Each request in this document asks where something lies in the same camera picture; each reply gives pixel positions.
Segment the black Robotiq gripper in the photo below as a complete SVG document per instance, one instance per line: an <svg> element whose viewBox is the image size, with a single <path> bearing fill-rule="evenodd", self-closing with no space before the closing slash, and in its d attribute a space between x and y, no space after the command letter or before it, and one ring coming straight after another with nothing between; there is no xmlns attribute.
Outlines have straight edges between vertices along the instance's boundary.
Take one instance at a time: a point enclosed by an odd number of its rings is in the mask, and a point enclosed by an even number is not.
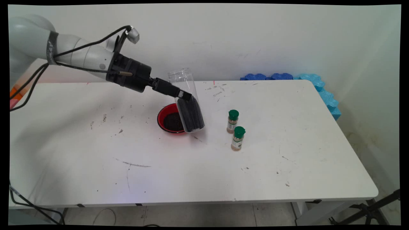
<svg viewBox="0 0 409 230"><path fill-rule="evenodd" d="M128 58L120 53L114 53L109 65L106 80L139 93L143 93L146 86L153 87L153 90L171 96L182 98L189 101L192 94L172 85L160 78L152 78L151 67Z"/></svg>

